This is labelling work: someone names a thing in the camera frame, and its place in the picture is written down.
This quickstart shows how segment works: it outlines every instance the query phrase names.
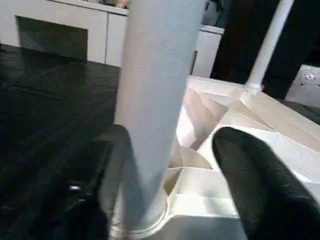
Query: white cabinet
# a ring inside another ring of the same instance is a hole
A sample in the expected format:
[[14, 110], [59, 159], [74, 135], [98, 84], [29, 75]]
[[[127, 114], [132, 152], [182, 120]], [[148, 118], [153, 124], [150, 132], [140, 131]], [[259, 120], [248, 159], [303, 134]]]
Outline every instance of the white cabinet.
[[[125, 15], [108, 14], [108, 31], [105, 63], [121, 67], [123, 44], [126, 36], [127, 19]], [[216, 58], [223, 29], [203, 27], [199, 31], [193, 75], [209, 78]]]
[[[87, 59], [121, 67], [129, 11], [82, 0], [0, 0], [0, 41], [21, 46], [16, 17], [87, 30]], [[202, 26], [193, 75], [209, 78], [224, 30]]]
[[20, 47], [16, 17], [30, 18], [87, 30], [87, 59], [105, 63], [107, 12], [47, 0], [0, 1], [2, 44]]
[[221, 40], [220, 34], [199, 31], [196, 41], [197, 55], [192, 75], [209, 78], [214, 65], [216, 54]]
[[127, 16], [109, 13], [108, 32], [106, 40], [106, 64], [117, 67], [121, 66], [126, 29]]

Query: white furniture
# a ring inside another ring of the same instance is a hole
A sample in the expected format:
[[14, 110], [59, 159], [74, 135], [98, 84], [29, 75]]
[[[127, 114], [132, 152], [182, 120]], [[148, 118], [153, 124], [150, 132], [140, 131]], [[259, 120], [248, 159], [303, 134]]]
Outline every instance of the white furniture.
[[[87, 30], [87, 59], [121, 67], [129, 11], [82, 0], [2, 0], [0, 42], [20, 47], [16, 17]], [[193, 74], [209, 78], [224, 30], [203, 26], [196, 43]]]
[[[123, 43], [125, 40], [127, 14], [108, 15], [108, 33], [105, 63], [120, 67], [122, 65]], [[224, 29], [202, 26], [196, 42], [197, 51], [193, 75], [209, 78]]]
[[2, 44], [20, 46], [17, 17], [86, 29], [87, 59], [105, 63], [108, 14], [73, 5], [47, 0], [2, 0], [0, 2], [0, 41]]

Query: white railing post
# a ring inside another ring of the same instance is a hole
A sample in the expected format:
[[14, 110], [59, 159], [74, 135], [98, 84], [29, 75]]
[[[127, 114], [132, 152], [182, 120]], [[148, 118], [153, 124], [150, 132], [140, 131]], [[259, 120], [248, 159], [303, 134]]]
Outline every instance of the white railing post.
[[203, 0], [131, 1], [115, 123], [128, 130], [134, 157], [124, 166], [114, 237], [151, 235], [164, 218], [163, 178], [203, 11]]
[[245, 83], [248, 90], [261, 91], [262, 81], [267, 71], [269, 62], [277, 46], [279, 37], [284, 29], [286, 20], [294, 0], [280, 0], [273, 15], [269, 29], [264, 37], [258, 56], [254, 62], [250, 76]]

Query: white pole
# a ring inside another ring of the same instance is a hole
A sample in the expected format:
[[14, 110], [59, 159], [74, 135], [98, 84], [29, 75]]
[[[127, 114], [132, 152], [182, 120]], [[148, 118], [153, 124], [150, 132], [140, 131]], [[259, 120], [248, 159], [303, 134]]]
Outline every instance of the white pole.
[[151, 235], [167, 209], [163, 177], [204, 11], [204, 0], [133, 0], [115, 123], [129, 132], [111, 234]]
[[251, 70], [249, 79], [245, 83], [246, 89], [261, 91], [262, 81], [293, 3], [294, 0], [280, 0]]

